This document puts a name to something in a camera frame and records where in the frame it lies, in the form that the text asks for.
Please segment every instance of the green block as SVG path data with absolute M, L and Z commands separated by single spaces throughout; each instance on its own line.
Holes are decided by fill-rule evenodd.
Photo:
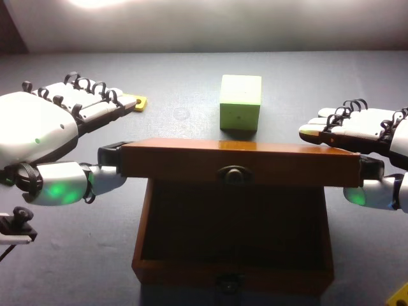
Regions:
M 219 102 L 220 128 L 258 129 L 262 78 L 250 75 L 223 75 Z

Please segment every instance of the box lid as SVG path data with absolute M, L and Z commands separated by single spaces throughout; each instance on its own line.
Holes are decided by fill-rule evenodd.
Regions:
M 358 187 L 360 155 L 324 146 L 151 138 L 122 146 L 123 176 L 218 181 L 242 166 L 251 184 Z

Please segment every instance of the yellow block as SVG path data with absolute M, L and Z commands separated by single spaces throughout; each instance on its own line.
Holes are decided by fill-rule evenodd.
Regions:
M 142 112 L 147 105 L 147 98 L 143 96 L 135 96 L 134 94 L 123 94 L 123 96 L 134 97 L 136 99 L 135 112 Z
M 408 283 L 399 289 L 388 301 L 386 306 L 408 305 Z

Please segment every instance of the gray table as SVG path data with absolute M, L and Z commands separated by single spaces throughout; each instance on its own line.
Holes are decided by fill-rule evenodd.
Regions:
M 247 137 L 257 142 L 302 143 L 298 127 L 346 99 L 388 109 L 408 104 L 408 52 L 0 57 L 0 94 L 19 91 L 24 80 L 52 84 L 73 70 L 149 97 L 145 112 L 85 135 L 64 157 L 88 163 L 97 161 L 98 147 L 121 140 L 234 138 L 219 130 L 223 74 L 263 77 L 259 130 Z M 0 264 L 0 305 L 212 305 L 213 292 L 204 289 L 141 288 L 131 260 L 145 186 L 129 179 L 92 205 L 66 207 L 26 205 L 17 188 L 1 186 L 0 210 L 26 205 L 39 236 Z M 335 281 L 320 301 L 245 292 L 242 305 L 383 305 L 408 281 L 408 215 L 350 204 L 339 188 L 327 188 L 326 201 Z

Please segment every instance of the wooden box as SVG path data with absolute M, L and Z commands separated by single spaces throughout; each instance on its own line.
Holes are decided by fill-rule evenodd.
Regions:
M 149 178 L 132 264 L 142 284 L 238 275 L 243 289 L 320 295 L 333 280 L 323 186 L 358 187 L 359 154 L 171 139 L 121 154 L 123 175 Z M 227 166 L 247 173 L 227 180 Z

